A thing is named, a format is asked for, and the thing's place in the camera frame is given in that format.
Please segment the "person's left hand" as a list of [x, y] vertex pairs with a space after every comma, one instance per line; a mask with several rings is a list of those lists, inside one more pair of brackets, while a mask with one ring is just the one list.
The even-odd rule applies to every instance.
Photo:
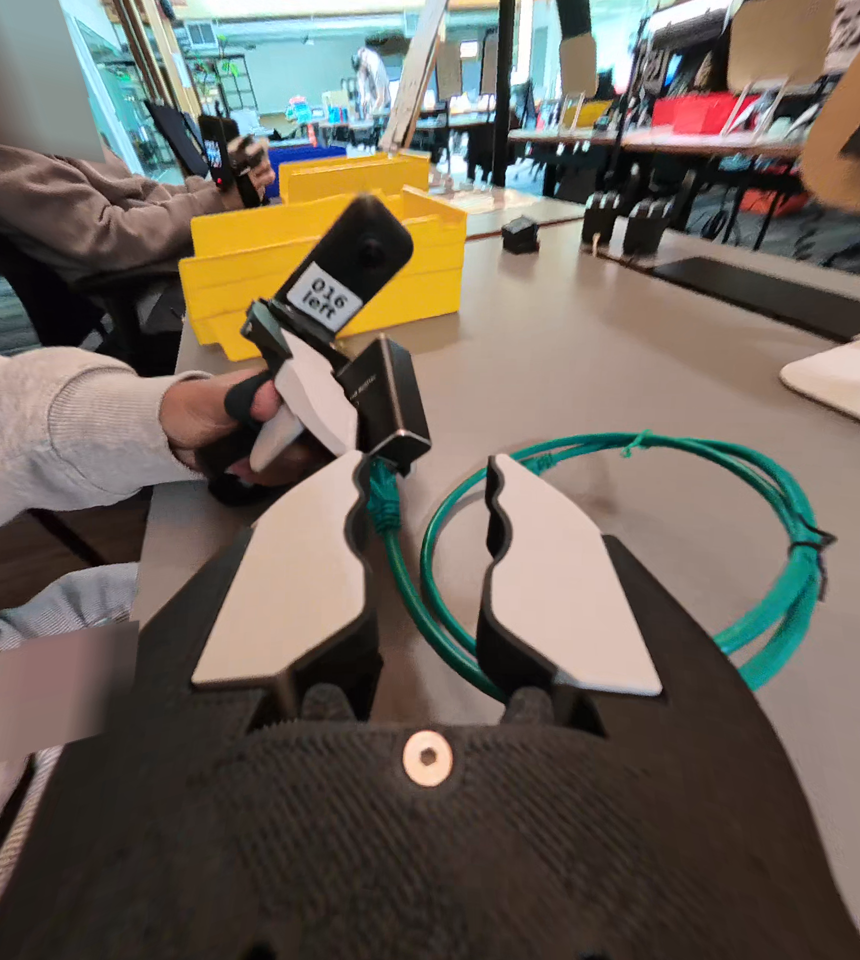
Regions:
[[[253, 379], [259, 384], [249, 413], [256, 422], [264, 423], [279, 413], [281, 400], [274, 384], [254, 369], [184, 379], [165, 391], [159, 423], [176, 460], [196, 474], [203, 472], [200, 450], [231, 435], [239, 426], [227, 412], [228, 393], [238, 384]], [[315, 441], [298, 439], [264, 470], [252, 470], [249, 459], [243, 458], [232, 463], [228, 471], [250, 485], [278, 487], [298, 483], [329, 462], [328, 451]]]

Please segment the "yellow plastic bin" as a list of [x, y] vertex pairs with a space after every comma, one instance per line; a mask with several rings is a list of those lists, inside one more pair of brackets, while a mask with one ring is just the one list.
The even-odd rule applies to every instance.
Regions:
[[[412, 237], [409, 263], [338, 337], [387, 330], [460, 308], [467, 214], [414, 187], [376, 192]], [[230, 362], [256, 359], [241, 335], [251, 302], [268, 298], [350, 204], [350, 194], [196, 217], [194, 254], [179, 261], [186, 320], [196, 341]]]
[[405, 187], [426, 191], [431, 161], [431, 153], [414, 150], [291, 161], [280, 164], [276, 181], [288, 205], [360, 193], [394, 196]]

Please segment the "red plastic bin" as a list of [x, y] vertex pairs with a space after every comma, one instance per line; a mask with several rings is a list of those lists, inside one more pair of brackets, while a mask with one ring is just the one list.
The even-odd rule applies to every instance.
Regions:
[[680, 136], [718, 136], [734, 133], [750, 120], [760, 94], [745, 97], [730, 92], [687, 93], [661, 97], [653, 103], [651, 129]]

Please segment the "black office chair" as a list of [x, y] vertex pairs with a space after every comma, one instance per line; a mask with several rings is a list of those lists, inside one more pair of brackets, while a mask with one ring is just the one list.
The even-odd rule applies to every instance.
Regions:
[[101, 353], [123, 360], [138, 375], [174, 372], [182, 334], [144, 333], [137, 301], [158, 282], [176, 281], [175, 263], [153, 263], [71, 283], [0, 233], [0, 275], [24, 307], [42, 346], [78, 347], [94, 333], [100, 338]]

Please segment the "wooden plank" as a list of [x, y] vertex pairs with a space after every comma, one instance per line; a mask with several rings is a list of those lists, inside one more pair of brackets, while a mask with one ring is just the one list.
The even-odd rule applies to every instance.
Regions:
[[396, 98], [379, 141], [379, 150], [396, 154], [409, 148], [422, 110], [430, 75], [436, 66], [448, 1], [427, 1], [404, 58]]

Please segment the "blue plastic bin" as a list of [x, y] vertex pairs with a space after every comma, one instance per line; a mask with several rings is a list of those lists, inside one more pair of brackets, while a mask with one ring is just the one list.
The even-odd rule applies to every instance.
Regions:
[[291, 162], [322, 162], [347, 157], [347, 148], [343, 146], [312, 146], [309, 144], [283, 143], [268, 147], [268, 162], [274, 174], [273, 183], [266, 188], [268, 200], [280, 197], [280, 165]]

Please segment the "black holder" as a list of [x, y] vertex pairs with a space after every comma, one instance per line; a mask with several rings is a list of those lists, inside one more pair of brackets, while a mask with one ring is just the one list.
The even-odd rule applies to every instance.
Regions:
[[674, 213], [673, 198], [641, 200], [630, 211], [627, 218], [622, 246], [623, 258], [653, 258], [659, 250]]
[[617, 191], [598, 191], [585, 202], [580, 234], [583, 246], [609, 246], [621, 213], [622, 197]]

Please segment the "black network adapter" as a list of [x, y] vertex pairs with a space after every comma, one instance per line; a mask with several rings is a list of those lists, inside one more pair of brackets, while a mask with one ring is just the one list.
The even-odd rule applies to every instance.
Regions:
[[357, 449], [400, 475], [429, 453], [432, 439], [411, 353], [379, 335], [336, 373], [358, 415]]

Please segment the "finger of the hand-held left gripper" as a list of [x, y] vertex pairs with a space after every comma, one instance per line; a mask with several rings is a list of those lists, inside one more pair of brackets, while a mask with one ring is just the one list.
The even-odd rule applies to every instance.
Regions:
[[359, 414], [335, 378], [330, 361], [288, 330], [290, 356], [272, 378], [282, 402], [331, 454], [357, 450]]

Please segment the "large cardboard panel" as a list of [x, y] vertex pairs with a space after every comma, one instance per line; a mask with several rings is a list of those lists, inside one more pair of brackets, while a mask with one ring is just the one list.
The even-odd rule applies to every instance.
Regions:
[[860, 215], [860, 157], [845, 152], [860, 126], [860, 52], [826, 101], [800, 155], [804, 187], [822, 206]]

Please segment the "grey desk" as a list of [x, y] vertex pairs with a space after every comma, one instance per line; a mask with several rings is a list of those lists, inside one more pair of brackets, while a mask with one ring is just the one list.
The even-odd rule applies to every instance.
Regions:
[[[860, 926], [860, 424], [784, 388], [784, 366], [819, 339], [580, 249], [580, 224], [540, 230], [538, 254], [499, 237], [465, 247], [460, 315], [389, 332], [413, 356], [433, 448], [403, 484], [403, 543], [415, 570], [429, 517], [502, 450], [584, 433], [721, 439], [793, 474], [818, 526], [825, 601], [759, 702], [796, 766], [837, 884]], [[762, 498], [723, 469], [674, 451], [610, 452], [547, 474], [621, 539], [708, 632], [760, 602], [786, 557]], [[153, 494], [133, 610], [149, 619], [241, 528], [203, 486]], [[385, 669], [374, 719], [493, 723], [500, 707], [454, 675], [400, 604], [379, 544]]]

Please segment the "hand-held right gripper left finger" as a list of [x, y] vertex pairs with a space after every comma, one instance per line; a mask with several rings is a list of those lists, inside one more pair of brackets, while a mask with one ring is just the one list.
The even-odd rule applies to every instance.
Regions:
[[251, 527], [194, 671], [195, 691], [262, 690], [298, 717], [329, 685], [370, 718], [383, 667], [364, 555], [371, 460], [350, 451], [291, 488]]

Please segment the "black desk mat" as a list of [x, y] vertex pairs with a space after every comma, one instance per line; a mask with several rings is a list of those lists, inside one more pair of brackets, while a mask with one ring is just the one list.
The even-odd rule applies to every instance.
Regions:
[[765, 316], [834, 344], [860, 337], [860, 299], [705, 257], [653, 267], [670, 284]]

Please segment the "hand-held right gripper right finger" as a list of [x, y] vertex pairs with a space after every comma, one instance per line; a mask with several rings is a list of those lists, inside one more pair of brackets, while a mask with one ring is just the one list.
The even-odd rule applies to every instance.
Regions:
[[664, 684], [601, 529], [506, 453], [489, 458], [476, 660], [507, 703], [538, 690], [565, 717], [593, 694], [658, 702]]

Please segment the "small cardboard sign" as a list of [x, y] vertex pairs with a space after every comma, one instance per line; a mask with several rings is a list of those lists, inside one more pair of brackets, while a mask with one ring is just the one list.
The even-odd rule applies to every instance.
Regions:
[[597, 87], [596, 42], [591, 31], [561, 40], [559, 54], [559, 87], [563, 97], [592, 100]]

